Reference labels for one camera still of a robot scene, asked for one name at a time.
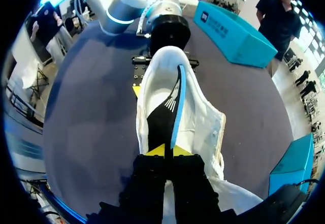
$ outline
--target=yellow plate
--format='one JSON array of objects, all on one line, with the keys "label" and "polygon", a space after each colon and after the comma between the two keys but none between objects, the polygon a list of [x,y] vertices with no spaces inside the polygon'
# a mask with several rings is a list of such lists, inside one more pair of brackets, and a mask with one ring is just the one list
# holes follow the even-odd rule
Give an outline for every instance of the yellow plate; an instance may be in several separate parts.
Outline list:
[{"label": "yellow plate", "polygon": [[[174,147],[174,156],[179,156],[179,155],[193,155],[190,152],[187,152],[185,149],[182,149],[181,147],[178,147],[175,145]],[[146,155],[149,156],[154,156],[154,155],[159,155],[159,156],[164,156],[165,155],[165,144],[162,144],[161,146],[153,149],[152,151],[146,153]]]}]

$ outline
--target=black t-shirt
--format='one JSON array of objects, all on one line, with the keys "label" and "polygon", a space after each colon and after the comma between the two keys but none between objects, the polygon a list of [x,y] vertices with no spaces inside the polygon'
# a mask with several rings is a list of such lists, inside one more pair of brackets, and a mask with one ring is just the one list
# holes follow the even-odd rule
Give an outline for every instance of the black t-shirt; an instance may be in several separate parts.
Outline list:
[{"label": "black t-shirt", "polygon": [[299,38],[302,28],[299,15],[293,6],[286,12],[281,0],[260,0],[256,8],[265,14],[258,31],[278,50],[275,58],[282,60],[291,37]]},{"label": "black t-shirt", "polygon": [[63,25],[57,25],[57,21],[53,17],[53,13],[53,6],[50,3],[45,3],[39,8],[36,14],[30,16],[28,21],[27,31],[29,34],[32,33],[33,24],[37,21],[39,30],[36,33],[36,38],[40,40],[44,46],[47,46],[50,40],[57,34]]}]

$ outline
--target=blue stripe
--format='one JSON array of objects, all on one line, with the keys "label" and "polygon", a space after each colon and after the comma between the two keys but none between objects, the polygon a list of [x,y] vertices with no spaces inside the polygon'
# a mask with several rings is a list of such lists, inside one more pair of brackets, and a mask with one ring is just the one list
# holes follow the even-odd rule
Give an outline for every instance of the blue stripe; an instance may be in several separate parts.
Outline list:
[{"label": "blue stripe", "polygon": [[184,101],[185,101],[185,94],[186,94],[186,75],[185,75],[185,68],[183,65],[179,65],[180,71],[181,71],[181,92],[178,102],[178,108],[177,108],[177,114],[176,119],[174,123],[173,133],[172,133],[172,140],[171,140],[171,149],[175,147],[176,145],[176,139],[178,135],[178,129],[179,124],[181,122],[183,107],[184,107]]},{"label": "blue stripe", "polygon": [[55,201],[63,208],[65,209],[69,214],[71,214],[74,218],[78,219],[82,223],[86,223],[87,220],[83,218],[81,215],[77,214],[74,210],[72,210],[70,207],[68,207],[65,203],[63,203],[62,200],[60,200],[57,196],[54,196]]},{"label": "blue stripe", "polygon": [[11,152],[33,159],[43,159],[43,149],[40,146],[16,138],[10,133],[6,133],[6,138]]}]

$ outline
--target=robotic arm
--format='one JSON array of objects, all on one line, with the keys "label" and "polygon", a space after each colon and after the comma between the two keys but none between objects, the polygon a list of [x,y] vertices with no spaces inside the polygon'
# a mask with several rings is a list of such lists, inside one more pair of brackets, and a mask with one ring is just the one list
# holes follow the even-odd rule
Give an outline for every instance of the robotic arm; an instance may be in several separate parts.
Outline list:
[{"label": "robotic arm", "polygon": [[99,19],[102,31],[111,36],[123,33],[140,18],[137,35],[143,36],[143,23],[151,27],[153,55],[166,45],[185,48],[190,30],[178,0],[85,0]]}]

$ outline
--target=person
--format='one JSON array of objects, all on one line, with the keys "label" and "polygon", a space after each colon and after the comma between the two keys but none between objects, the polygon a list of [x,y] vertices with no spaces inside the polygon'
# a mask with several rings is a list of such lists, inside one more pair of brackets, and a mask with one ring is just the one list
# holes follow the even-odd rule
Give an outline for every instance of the person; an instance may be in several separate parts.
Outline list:
[{"label": "person", "polygon": [[316,93],[316,81],[310,81],[307,83],[306,87],[301,90],[301,98],[304,98],[306,95],[308,95],[310,92]]},{"label": "person", "polygon": [[311,131],[314,133],[320,129],[321,122],[317,121],[311,126]]},{"label": "person", "polygon": [[[72,47],[73,40],[64,27],[62,19],[53,10],[54,8],[49,2],[43,4],[35,14],[31,15],[30,25],[27,29],[31,33],[30,41],[34,42],[38,39],[59,67],[64,59],[59,40],[67,51]],[[44,19],[39,24],[38,15],[42,15],[41,12],[44,12]]]},{"label": "person", "polygon": [[295,64],[293,64],[293,66],[289,69],[290,72],[293,72],[296,68],[298,68],[303,61],[304,61],[303,59],[298,58]]},{"label": "person", "polygon": [[295,81],[296,86],[298,87],[300,84],[305,82],[309,78],[309,74],[310,74],[310,71],[304,71],[304,73],[300,76],[300,78],[298,78]]},{"label": "person", "polygon": [[302,24],[291,4],[293,0],[260,0],[257,18],[261,24],[258,31],[277,49],[277,54],[269,62],[267,70],[271,77],[277,71],[290,41],[299,38]]}]

